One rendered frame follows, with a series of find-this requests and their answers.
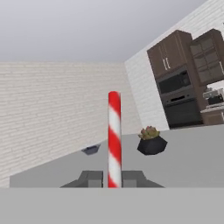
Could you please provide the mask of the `glass-door brown wall cupboard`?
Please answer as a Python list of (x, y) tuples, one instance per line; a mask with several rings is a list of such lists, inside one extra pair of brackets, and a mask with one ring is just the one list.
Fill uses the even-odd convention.
[(221, 32), (211, 29), (190, 44), (200, 85), (224, 80), (224, 39)]

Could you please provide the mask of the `red and white striped straw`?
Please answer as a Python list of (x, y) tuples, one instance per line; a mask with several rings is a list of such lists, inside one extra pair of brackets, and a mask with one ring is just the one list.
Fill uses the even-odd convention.
[(121, 98), (108, 93), (108, 187), (122, 186)]

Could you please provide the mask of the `small dark grey bowl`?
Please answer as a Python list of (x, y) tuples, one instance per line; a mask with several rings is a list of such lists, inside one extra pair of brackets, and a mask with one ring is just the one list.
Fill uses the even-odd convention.
[(83, 149), (82, 152), (89, 156), (89, 155), (93, 155), (93, 154), (97, 153), (99, 148), (100, 148), (100, 145), (96, 144), (96, 145), (92, 145), (92, 146), (89, 146), (89, 147)]

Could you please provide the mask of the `silver toaster oven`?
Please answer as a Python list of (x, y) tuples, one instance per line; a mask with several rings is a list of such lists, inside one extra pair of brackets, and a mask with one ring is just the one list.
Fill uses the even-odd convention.
[(203, 97), (208, 101), (209, 105), (223, 103), (224, 90), (222, 88), (219, 88), (219, 89), (210, 88), (203, 94)]

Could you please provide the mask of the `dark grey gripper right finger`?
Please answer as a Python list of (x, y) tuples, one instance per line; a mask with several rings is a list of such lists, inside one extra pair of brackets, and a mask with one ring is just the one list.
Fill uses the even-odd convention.
[(157, 188), (161, 187), (160, 184), (148, 180), (142, 171), (122, 171), (122, 187), (126, 188), (138, 188), (149, 187)]

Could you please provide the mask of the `potted succulent in black pot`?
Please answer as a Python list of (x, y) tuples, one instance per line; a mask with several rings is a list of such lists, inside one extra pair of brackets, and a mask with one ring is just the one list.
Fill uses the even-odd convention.
[(165, 150), (167, 142), (160, 136), (160, 132), (155, 127), (147, 126), (141, 130), (137, 150), (145, 156), (153, 156)]

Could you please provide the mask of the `dark brown cupboard run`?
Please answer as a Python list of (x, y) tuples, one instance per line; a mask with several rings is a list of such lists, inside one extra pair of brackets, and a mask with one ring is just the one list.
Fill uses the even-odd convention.
[(190, 44), (193, 40), (191, 33), (176, 30), (151, 47), (147, 54), (154, 78), (158, 80), (160, 77), (170, 74), (182, 66), (187, 66), (203, 119), (201, 125), (224, 124), (224, 109), (209, 110), (208, 107), (210, 105), (203, 97), (203, 94), (208, 90), (207, 86), (209, 84), (200, 85), (190, 49)]

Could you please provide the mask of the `black built-in oven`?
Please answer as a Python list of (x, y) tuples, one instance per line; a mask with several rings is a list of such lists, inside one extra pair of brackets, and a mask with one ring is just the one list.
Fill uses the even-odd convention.
[(203, 123), (187, 66), (160, 77), (156, 83), (170, 129)]

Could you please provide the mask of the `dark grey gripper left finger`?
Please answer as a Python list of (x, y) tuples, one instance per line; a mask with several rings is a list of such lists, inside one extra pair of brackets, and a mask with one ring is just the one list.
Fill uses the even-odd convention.
[(64, 187), (103, 188), (103, 171), (83, 171), (76, 180), (65, 184)]

